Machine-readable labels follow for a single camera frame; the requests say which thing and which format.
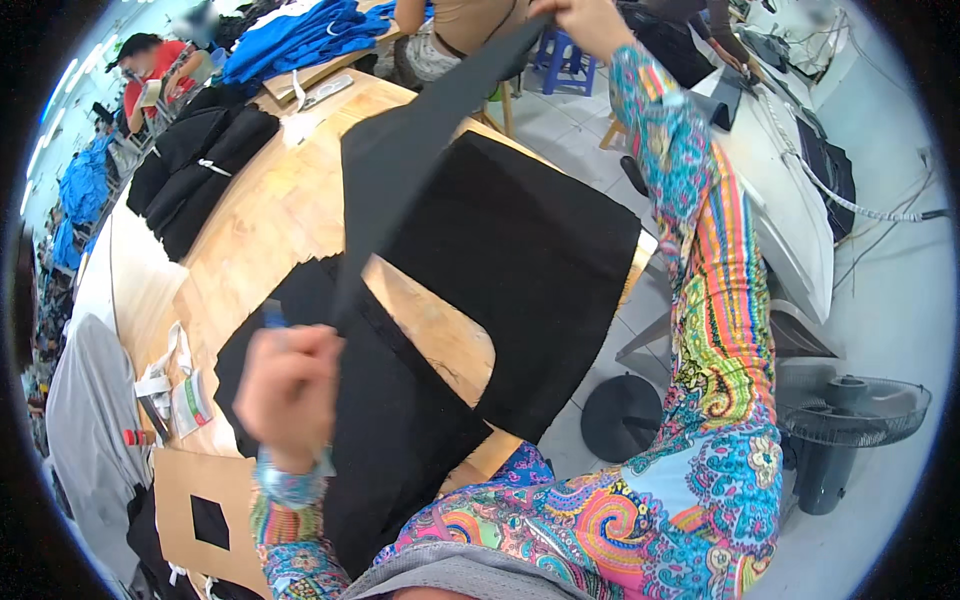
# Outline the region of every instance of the small bottle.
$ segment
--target small bottle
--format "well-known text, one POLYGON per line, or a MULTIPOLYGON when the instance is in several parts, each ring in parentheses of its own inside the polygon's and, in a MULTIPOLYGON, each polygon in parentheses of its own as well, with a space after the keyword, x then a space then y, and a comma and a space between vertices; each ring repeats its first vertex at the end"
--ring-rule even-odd
POLYGON ((124 429, 123 441, 126 445, 154 445, 156 434, 153 431, 143 431, 142 429, 124 429))

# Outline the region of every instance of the blue plastic stool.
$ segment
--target blue plastic stool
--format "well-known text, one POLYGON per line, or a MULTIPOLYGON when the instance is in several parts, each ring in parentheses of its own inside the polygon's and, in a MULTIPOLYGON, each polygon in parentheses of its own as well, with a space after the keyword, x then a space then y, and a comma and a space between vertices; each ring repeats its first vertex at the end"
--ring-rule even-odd
POLYGON ((543 76, 543 94, 549 96, 557 88, 557 85, 574 85, 584 89, 585 96, 593 95, 593 75, 597 70, 597 59, 589 57, 589 64, 584 69, 585 79, 577 79, 573 76, 580 73, 583 62, 583 50, 573 43, 566 32, 559 29, 551 29, 543 32, 540 37, 540 48, 537 50, 537 59, 534 62, 534 70, 539 71, 544 66, 547 72, 543 76), (547 54, 547 44, 553 40, 553 52, 547 54), (573 46, 570 52, 570 58, 564 58, 564 50, 567 46, 573 46), (570 79, 560 79, 560 74, 570 75, 570 79))

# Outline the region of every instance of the cardboard with square cutout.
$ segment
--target cardboard with square cutout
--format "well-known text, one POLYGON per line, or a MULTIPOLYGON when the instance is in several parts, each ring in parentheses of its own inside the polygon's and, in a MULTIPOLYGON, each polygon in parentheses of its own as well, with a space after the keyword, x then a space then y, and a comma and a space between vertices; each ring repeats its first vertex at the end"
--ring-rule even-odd
POLYGON ((253 458, 155 448, 156 530, 165 561, 272 598, 250 533, 255 466, 253 458), (230 550, 197 539, 190 496, 220 505, 230 550))

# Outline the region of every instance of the red shirt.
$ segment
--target red shirt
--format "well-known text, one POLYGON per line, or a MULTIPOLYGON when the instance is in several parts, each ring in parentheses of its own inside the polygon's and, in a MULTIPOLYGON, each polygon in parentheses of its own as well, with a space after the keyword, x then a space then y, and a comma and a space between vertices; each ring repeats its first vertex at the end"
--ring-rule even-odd
MULTIPOLYGON (((142 77, 144 82, 150 79, 163 79, 163 75, 167 72, 167 69, 170 68, 170 65, 174 63, 174 60, 180 55, 180 52, 183 52, 183 48, 186 48, 186 44, 181 41, 165 41, 161 43, 156 48, 156 66, 153 73, 148 73, 145 77, 142 77)), ((182 77, 177 82, 177 86, 180 88, 180 93, 185 92, 186 90, 193 87, 194 82, 189 77, 182 77)), ((133 106, 136 104, 137 98, 140 97, 140 91, 143 89, 143 86, 137 82, 127 82, 127 89, 123 93, 123 108, 127 113, 127 118, 129 119, 133 114, 133 106)), ((172 96, 167 97, 167 102, 173 100, 172 96)), ((154 117, 156 115, 156 108, 153 107, 144 107, 144 114, 148 117, 154 117)))

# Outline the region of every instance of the paisley patterned sleeve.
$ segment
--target paisley patterned sleeve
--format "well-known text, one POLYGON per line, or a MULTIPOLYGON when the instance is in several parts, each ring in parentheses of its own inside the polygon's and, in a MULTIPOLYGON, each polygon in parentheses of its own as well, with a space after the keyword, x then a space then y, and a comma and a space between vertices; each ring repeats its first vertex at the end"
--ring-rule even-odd
POLYGON ((751 208, 709 125, 642 47, 614 54, 611 102, 650 190, 673 287, 662 425, 623 465, 623 481, 658 500, 664 534, 684 540, 672 560, 709 567, 705 595, 735 597, 773 554, 782 484, 769 294, 751 208))
POLYGON ((350 584, 323 536, 323 467, 291 475, 261 446, 250 525, 267 585, 278 600, 337 598, 350 584))

